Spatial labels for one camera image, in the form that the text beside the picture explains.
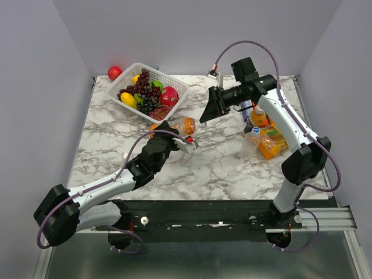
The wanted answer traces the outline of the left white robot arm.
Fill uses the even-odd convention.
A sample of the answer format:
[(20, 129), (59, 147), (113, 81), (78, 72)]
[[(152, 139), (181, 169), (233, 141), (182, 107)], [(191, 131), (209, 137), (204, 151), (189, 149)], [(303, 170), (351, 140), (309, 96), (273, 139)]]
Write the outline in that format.
[(152, 138), (139, 155), (134, 159), (127, 156), (114, 173), (76, 189), (59, 184), (49, 190), (33, 214), (39, 226), (36, 236), (39, 248), (66, 242), (77, 231), (84, 213), (108, 198), (145, 186), (161, 171), (172, 151), (184, 151), (193, 145), (166, 121), (150, 134)]

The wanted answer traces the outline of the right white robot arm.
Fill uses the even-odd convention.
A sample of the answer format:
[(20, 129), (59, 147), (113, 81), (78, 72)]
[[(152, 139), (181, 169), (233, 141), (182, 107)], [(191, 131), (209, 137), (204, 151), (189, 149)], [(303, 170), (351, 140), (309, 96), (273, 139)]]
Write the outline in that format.
[(252, 101), (273, 120), (291, 151), (290, 157), (281, 165), (284, 181), (267, 214), (269, 224), (279, 228), (295, 211), (305, 183), (324, 169), (331, 141), (328, 137), (320, 138), (305, 124), (284, 99), (278, 81), (269, 74), (260, 76), (251, 58), (241, 59), (231, 68), (239, 84), (227, 90), (215, 67), (208, 73), (219, 84), (208, 89), (209, 100), (199, 121), (206, 123), (227, 115), (232, 106), (245, 101)]

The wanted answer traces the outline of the blue white bottle cap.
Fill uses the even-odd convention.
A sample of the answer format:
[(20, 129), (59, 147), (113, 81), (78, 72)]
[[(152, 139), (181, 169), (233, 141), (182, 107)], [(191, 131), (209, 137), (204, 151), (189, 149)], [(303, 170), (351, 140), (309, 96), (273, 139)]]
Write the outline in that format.
[(259, 135), (260, 134), (260, 128), (259, 127), (253, 127), (252, 130), (251, 130), (251, 133)]

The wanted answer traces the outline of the tall orange drink bottle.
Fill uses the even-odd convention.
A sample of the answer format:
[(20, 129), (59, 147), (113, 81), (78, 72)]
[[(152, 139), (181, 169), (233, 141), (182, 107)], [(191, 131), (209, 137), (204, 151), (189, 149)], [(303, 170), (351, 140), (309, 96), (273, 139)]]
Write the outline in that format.
[(177, 120), (165, 120), (168, 123), (178, 130), (180, 133), (179, 136), (187, 137), (190, 135), (195, 134), (198, 130), (205, 128), (206, 123), (200, 123), (199, 120), (191, 118), (191, 117), (184, 117)]

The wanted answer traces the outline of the small orange juice bottle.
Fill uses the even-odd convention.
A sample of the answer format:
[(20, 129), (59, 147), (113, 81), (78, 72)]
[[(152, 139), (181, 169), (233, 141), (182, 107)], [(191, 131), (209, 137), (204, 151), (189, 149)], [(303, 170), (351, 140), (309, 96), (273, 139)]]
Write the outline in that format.
[(248, 116), (246, 126), (242, 132), (243, 137), (250, 133), (254, 127), (263, 128), (268, 124), (266, 113), (259, 106), (255, 106)]

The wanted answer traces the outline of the clear plastic bottle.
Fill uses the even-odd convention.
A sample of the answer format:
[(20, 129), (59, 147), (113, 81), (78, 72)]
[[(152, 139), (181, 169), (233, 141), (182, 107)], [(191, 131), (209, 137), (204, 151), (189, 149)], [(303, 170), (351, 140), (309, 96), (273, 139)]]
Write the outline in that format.
[(260, 143), (260, 134), (252, 134), (251, 132), (244, 136), (241, 145), (240, 155), (242, 158), (251, 158), (255, 156)]

